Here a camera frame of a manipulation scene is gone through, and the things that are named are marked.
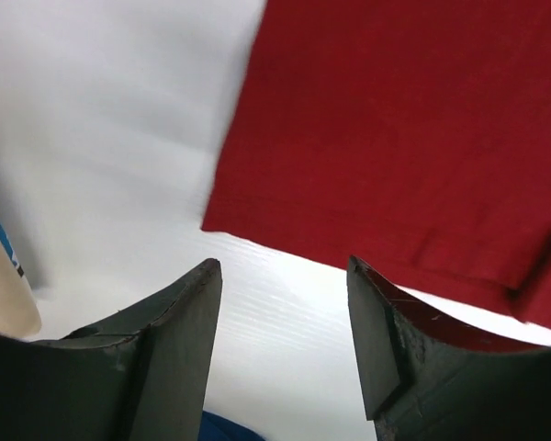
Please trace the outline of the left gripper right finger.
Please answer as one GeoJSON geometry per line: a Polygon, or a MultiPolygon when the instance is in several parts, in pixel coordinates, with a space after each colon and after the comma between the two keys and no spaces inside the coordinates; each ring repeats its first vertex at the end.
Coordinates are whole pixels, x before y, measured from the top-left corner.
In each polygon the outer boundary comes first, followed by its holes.
{"type": "Polygon", "coordinates": [[[551,346],[469,325],[358,257],[348,310],[365,416],[381,440],[551,440],[551,346]]]}

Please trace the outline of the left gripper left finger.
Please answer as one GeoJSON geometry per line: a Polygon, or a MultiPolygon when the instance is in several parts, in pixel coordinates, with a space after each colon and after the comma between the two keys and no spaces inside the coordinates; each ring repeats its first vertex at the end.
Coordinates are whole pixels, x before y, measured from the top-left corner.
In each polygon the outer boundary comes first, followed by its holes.
{"type": "Polygon", "coordinates": [[[208,259],[60,340],[0,334],[0,440],[194,440],[222,277],[208,259]]]}

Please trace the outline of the dark red t shirt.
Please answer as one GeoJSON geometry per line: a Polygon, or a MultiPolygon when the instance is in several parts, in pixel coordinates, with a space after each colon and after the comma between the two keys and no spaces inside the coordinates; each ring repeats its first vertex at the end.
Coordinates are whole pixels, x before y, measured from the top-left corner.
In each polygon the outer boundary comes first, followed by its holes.
{"type": "Polygon", "coordinates": [[[270,1],[202,222],[551,328],[551,1],[270,1]]]}

